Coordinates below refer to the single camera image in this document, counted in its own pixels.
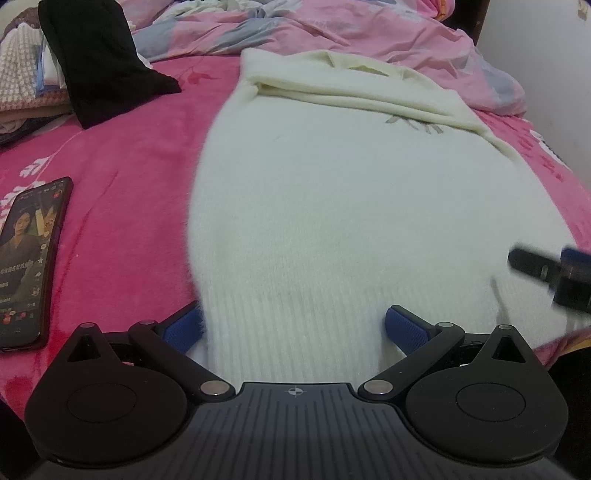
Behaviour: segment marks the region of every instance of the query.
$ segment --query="black cloth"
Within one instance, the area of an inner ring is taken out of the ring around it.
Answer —
[[[142,64],[115,0],[41,0],[38,13],[83,128],[181,91],[176,79]]]
[[[17,128],[14,132],[9,134],[0,134],[0,149],[3,147],[9,147],[14,142],[19,141],[21,138],[25,138],[27,135],[39,130],[41,127],[46,126],[52,120],[55,120],[57,116],[45,116],[42,118],[29,118]]]

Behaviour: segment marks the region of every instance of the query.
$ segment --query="white knit fabric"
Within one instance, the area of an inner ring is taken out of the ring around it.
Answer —
[[[562,336],[547,290],[506,264],[517,243],[573,238],[456,92],[361,56],[243,52],[189,220],[222,378],[356,386],[399,358],[392,304],[468,332],[512,323],[533,347]]]

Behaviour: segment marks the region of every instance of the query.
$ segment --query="wooden bed frame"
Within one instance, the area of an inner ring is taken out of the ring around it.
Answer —
[[[474,44],[478,42],[482,24],[491,0],[456,0],[456,9],[452,16],[443,23],[450,28],[461,28]]]

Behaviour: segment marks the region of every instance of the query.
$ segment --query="pink duvet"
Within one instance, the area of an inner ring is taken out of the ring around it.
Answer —
[[[74,181],[54,276],[49,343],[0,358],[0,394],[20,416],[79,323],[126,330],[141,319],[164,319],[195,297],[186,210],[203,141],[238,81],[239,59],[185,57],[155,67],[177,78],[183,92],[85,131],[70,118],[0,154],[2,219],[19,191],[63,176]],[[480,117],[521,153],[578,246],[591,249],[591,197],[572,172],[545,153],[525,120]],[[551,361],[568,341],[543,347],[538,356]]]

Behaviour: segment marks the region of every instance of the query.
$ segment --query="pink blanket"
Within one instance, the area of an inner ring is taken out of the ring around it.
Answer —
[[[89,130],[72,118],[0,155],[1,218],[17,192],[68,175],[74,192],[61,233],[46,348],[0,356],[0,394],[22,416],[37,381],[73,329],[96,322],[126,330],[161,320],[195,297],[185,222],[199,153],[213,118],[238,81],[237,57],[186,57],[155,67],[177,78],[178,95],[158,98]],[[591,249],[591,197],[517,117],[482,113],[525,158]],[[545,363],[588,331],[540,348]]]
[[[410,67],[456,90],[472,108],[518,115],[524,91],[487,63],[463,31],[437,20],[444,1],[282,0],[245,11],[200,12],[156,21],[134,33],[148,60],[238,54],[258,47],[282,55],[310,50],[357,53]]]

